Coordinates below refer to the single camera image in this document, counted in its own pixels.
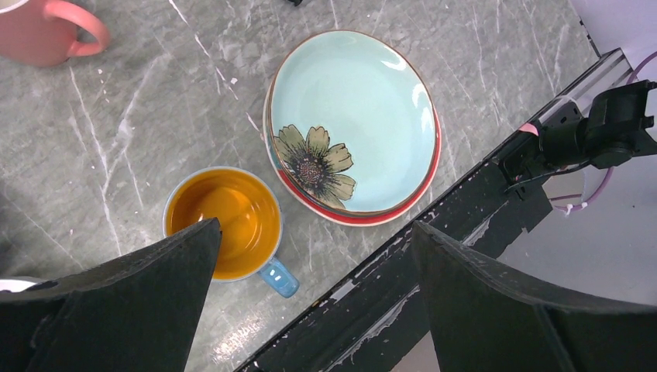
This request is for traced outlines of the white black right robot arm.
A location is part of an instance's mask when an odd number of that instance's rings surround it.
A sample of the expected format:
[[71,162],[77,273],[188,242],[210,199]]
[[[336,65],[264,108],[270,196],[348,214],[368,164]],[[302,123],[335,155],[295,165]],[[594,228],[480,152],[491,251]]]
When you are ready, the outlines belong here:
[[654,81],[643,80],[600,93],[589,116],[542,127],[539,153],[550,167],[617,167],[634,157],[656,154],[655,117],[646,115]]

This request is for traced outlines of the light blue flower plate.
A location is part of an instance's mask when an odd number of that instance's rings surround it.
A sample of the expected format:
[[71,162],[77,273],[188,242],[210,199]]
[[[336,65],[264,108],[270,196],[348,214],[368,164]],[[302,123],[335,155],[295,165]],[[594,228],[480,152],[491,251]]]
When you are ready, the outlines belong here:
[[334,212],[400,206],[435,149],[431,96],[408,60],[351,30],[308,37],[282,61],[264,115],[284,173]]

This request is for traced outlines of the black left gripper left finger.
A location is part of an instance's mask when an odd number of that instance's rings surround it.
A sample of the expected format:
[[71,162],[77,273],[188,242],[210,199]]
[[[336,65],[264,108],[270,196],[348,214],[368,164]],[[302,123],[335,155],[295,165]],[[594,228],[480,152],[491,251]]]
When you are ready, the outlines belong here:
[[222,240],[217,219],[78,274],[1,293],[3,371],[182,371]]

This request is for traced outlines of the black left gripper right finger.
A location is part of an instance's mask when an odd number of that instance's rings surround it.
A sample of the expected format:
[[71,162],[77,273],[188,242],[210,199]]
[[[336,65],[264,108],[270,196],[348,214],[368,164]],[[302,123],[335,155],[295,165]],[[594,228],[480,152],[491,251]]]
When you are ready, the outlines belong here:
[[654,371],[656,308],[563,288],[412,227],[442,371]]

